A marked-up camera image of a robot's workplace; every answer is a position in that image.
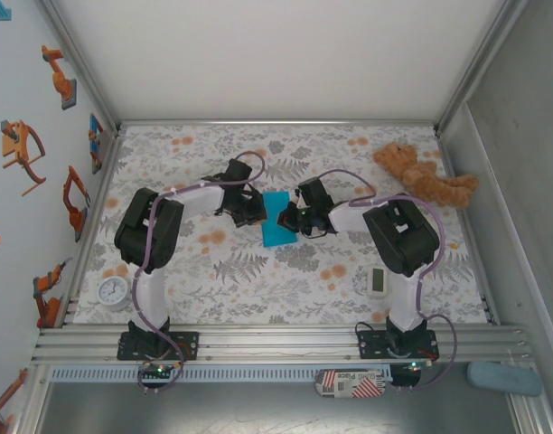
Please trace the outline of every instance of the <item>floral tablecloth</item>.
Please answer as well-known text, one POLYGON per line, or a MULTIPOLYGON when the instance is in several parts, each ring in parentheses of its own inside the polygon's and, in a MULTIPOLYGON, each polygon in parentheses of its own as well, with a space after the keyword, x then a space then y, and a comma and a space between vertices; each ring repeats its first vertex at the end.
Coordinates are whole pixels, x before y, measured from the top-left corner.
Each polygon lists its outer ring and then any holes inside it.
MULTIPOLYGON (((372 160, 391 141, 417 147, 421 159, 444 169, 431 127, 286 125, 194 125, 129 127, 80 288, 74 322, 125 323, 127 307, 108 312, 96 300, 103 278, 130 280, 135 268, 114 247, 114 235, 138 188, 156 191, 192 184, 226 169, 229 158, 256 150, 267 172, 255 182, 261 192, 291 191, 298 182, 327 169, 350 169, 368 179, 379 197, 403 190, 372 160)), ((258 161, 246 157, 255 168, 258 161)), ((335 201, 367 193, 344 174, 323 179, 335 201)), ((486 317, 464 237, 454 209, 438 208, 446 228, 445 257, 426 278, 424 310, 443 312, 456 323, 486 317)), ((389 301, 366 290, 367 272, 381 265, 368 233, 345 232, 317 240, 264 248, 260 226, 236 229, 229 216, 197 216, 183 224, 176 252, 166 268, 166 304, 173 323, 353 324, 382 322, 389 301)))

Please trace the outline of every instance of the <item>brown teddy bear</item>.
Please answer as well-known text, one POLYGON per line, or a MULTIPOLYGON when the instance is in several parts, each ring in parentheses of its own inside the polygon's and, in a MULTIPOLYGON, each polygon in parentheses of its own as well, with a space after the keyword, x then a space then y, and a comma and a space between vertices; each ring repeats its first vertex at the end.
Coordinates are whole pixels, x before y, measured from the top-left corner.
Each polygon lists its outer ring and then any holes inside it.
POLYGON ((375 163, 395 176, 416 197, 455 208, 466 208, 479 185, 474 175, 440 178, 435 161, 417 161, 412 145, 389 143, 373 153, 375 163))

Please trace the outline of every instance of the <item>metal floor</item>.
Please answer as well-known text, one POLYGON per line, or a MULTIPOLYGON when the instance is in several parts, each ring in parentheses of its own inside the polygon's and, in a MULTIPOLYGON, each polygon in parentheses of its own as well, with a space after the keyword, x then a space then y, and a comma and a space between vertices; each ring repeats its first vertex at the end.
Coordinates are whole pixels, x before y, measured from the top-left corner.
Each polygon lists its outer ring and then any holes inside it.
POLYGON ((320 397, 310 383, 193 383, 161 396, 134 384, 51 386, 39 432, 150 434, 501 434, 515 432, 506 397, 465 379, 466 364, 423 392, 320 397))

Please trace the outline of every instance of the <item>black mount plate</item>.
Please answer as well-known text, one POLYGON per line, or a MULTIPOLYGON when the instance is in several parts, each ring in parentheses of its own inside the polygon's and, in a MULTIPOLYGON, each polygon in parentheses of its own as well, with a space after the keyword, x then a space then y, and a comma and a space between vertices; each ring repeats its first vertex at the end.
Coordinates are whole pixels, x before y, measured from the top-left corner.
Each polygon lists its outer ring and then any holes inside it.
MULTIPOLYGON (((197 332, 168 332, 168 335, 178 344, 183 352, 184 360, 196 360, 198 356, 198 333, 197 332)), ((146 356, 144 354, 135 351, 135 348, 131 344, 130 333, 124 332, 120 336, 120 341, 117 346, 118 360, 139 360, 145 361, 146 356)), ((178 360, 178 354, 175 351, 171 351, 166 357, 161 360, 178 360)))
POLYGON ((426 330, 419 340, 416 351, 407 357, 398 357, 389 350, 389 342, 385 330, 360 330, 357 332, 359 340, 359 353, 361 359, 427 359, 436 360, 439 358, 436 333, 433 330, 426 330))

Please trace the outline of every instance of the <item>digital display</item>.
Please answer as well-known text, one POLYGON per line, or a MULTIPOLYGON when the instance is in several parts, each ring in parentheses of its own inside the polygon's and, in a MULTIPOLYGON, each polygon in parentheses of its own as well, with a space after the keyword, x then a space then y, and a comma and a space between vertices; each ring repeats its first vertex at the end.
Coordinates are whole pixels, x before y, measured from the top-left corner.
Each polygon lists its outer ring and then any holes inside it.
POLYGON ((373 292, 383 292, 384 275, 382 269, 373 269, 373 292))

